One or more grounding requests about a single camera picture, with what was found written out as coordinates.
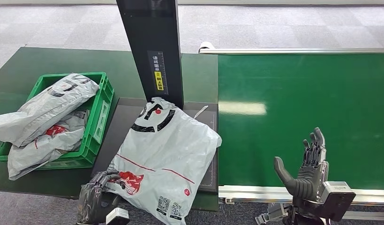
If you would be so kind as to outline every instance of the robot finger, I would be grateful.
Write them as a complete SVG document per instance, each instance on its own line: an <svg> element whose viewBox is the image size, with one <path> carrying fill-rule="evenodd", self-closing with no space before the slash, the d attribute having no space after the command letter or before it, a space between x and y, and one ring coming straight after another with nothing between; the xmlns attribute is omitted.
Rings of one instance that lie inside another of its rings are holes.
<svg viewBox="0 0 384 225"><path fill-rule="evenodd" d="M316 143L316 137L315 137L315 134L314 134L313 132L309 134L309 137L310 137L310 139L311 139L311 141L312 141L312 145L313 145L314 143Z"/></svg>
<svg viewBox="0 0 384 225"><path fill-rule="evenodd" d="M118 175L118 174L107 175L107 176L105 176L105 177L99 182L99 184L100 184L101 187L103 187L103 186L107 183L108 180L112 180L112 179L117 180L117 179L120 179L120 178L121 178L121 177L120 177L120 175Z"/></svg>
<svg viewBox="0 0 384 225"><path fill-rule="evenodd" d="M308 141L306 139L304 139L302 142L303 142L303 144L305 146L305 151L304 151L304 157L303 157L302 165L307 165L308 158L309 158L310 146L309 146L309 143L308 143Z"/></svg>
<svg viewBox="0 0 384 225"><path fill-rule="evenodd" d="M322 147L325 147L326 146L326 140L324 138L322 131L317 127L317 128L315 128L314 132L315 132L316 140L319 143L319 145L321 145Z"/></svg>

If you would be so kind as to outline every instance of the dark green table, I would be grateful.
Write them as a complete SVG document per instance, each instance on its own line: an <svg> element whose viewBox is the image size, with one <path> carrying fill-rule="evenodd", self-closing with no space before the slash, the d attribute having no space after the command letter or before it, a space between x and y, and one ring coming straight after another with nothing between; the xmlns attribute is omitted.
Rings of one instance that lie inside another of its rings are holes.
<svg viewBox="0 0 384 225"><path fill-rule="evenodd" d="M109 119L119 97L144 98L131 52L23 47L0 69L0 114L18 110L40 75L94 71L106 72L115 89ZM182 73L185 101L218 102L217 56L183 54ZM0 162L0 191L77 199L90 173L91 169L34 171L10 181L7 164ZM218 195L198 193L192 208L218 210Z"/></svg>

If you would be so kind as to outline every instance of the metal rail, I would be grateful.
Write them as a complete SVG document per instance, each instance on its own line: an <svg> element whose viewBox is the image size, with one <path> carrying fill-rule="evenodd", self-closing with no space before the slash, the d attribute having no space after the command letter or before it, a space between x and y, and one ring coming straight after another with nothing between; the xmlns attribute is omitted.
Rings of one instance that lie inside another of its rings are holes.
<svg viewBox="0 0 384 225"><path fill-rule="evenodd" d="M351 49L320 49L320 48L268 48L268 49L217 49L201 48L199 54L214 55L272 55L272 54L367 54L384 53L384 48L351 48Z"/></svg>

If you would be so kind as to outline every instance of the plastic courier bag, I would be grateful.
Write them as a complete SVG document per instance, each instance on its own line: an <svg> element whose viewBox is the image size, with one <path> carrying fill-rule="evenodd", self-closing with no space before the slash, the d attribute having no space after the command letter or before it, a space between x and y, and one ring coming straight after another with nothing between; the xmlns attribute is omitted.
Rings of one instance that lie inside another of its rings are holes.
<svg viewBox="0 0 384 225"><path fill-rule="evenodd" d="M168 225L184 225L221 137L159 97L148 102L108 170L106 192L122 196Z"/></svg>
<svg viewBox="0 0 384 225"><path fill-rule="evenodd" d="M76 150L83 138L89 111L73 111L24 147L12 146L8 154L8 178L16 180Z"/></svg>
<svg viewBox="0 0 384 225"><path fill-rule="evenodd" d="M99 86L80 74L69 74L17 112L0 115L0 141L20 147L32 142L61 118L94 96Z"/></svg>

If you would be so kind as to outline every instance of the red line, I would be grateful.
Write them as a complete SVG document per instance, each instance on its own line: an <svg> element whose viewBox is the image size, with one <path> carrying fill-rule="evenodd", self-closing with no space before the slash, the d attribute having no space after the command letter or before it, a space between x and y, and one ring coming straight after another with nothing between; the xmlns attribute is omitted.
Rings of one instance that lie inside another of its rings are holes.
<svg viewBox="0 0 384 225"><path fill-rule="evenodd" d="M129 161L130 163L132 163L132 164L134 164L134 165L136 165L136 166L139 166L139 167L140 167L140 168L142 168L142 169L145 169L145 170L150 170L150 171L153 171L153 172L155 172L155 170L152 170L152 169L149 169L149 168L143 167L143 166L141 166L141 165L138 165L138 164L134 163L133 161L129 160L128 158L125 158L125 157L123 157L123 156L121 156L121 155L119 155L119 154L116 154L116 155L117 155L117 156L119 156L120 158L123 158L123 159L125 159L125 160Z"/></svg>
<svg viewBox="0 0 384 225"><path fill-rule="evenodd" d="M186 178L186 177L184 177L184 176L180 175L179 173L175 172L174 170L169 170L169 169L162 169L162 170L171 171L171 172L173 172L173 173L177 174L178 176L182 177L183 179L185 179L185 180L187 180L187 181L191 182L192 184L195 184L193 181L191 181L191 180L189 180L188 178Z"/></svg>

